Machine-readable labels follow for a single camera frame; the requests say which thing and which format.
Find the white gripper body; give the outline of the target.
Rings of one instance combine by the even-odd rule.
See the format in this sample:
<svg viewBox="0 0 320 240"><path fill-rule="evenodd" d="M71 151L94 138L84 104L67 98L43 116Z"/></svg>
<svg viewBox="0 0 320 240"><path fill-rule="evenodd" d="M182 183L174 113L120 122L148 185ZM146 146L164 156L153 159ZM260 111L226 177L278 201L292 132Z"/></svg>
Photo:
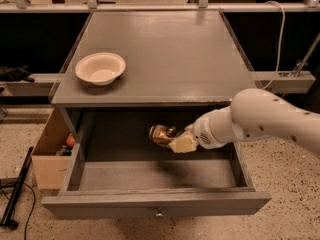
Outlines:
<svg viewBox="0 0 320 240"><path fill-rule="evenodd" d="M205 149L222 147L222 144L214 137L210 128L210 113L199 117L192 126L193 134L199 145Z"/></svg>

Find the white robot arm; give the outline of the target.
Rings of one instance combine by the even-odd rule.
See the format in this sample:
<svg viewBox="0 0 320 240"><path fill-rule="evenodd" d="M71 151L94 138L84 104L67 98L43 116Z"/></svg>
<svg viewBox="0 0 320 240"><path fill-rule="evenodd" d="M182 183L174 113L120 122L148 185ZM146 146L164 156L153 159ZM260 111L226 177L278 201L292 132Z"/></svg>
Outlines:
<svg viewBox="0 0 320 240"><path fill-rule="evenodd" d="M237 93L229 106L199 117L174 138L176 153L220 148L232 142L251 142L269 137L291 141L320 153L320 114L293 106L271 92L250 88Z"/></svg>

